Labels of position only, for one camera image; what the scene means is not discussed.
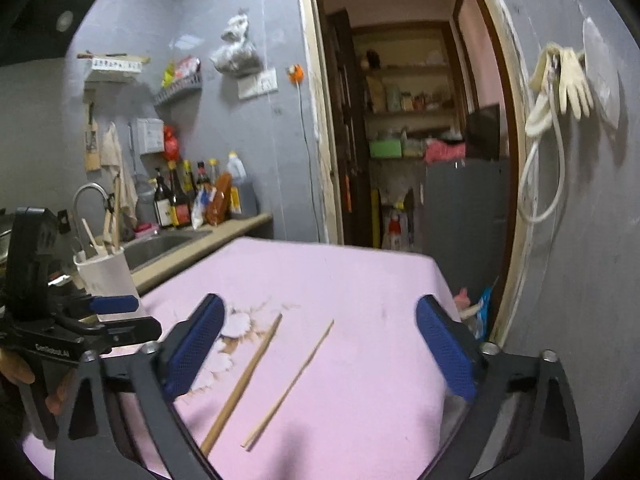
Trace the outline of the person's left hand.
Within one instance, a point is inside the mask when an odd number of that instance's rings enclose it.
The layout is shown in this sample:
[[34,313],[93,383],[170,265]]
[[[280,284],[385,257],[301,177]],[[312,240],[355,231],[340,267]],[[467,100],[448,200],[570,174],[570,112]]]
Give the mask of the person's left hand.
[[[10,350],[0,350],[0,372],[2,376],[14,385],[19,382],[31,385],[35,381],[35,375],[28,364]],[[51,414],[58,416],[62,413],[67,389],[72,383],[74,375],[75,371],[69,370],[54,391],[47,396],[46,405]]]

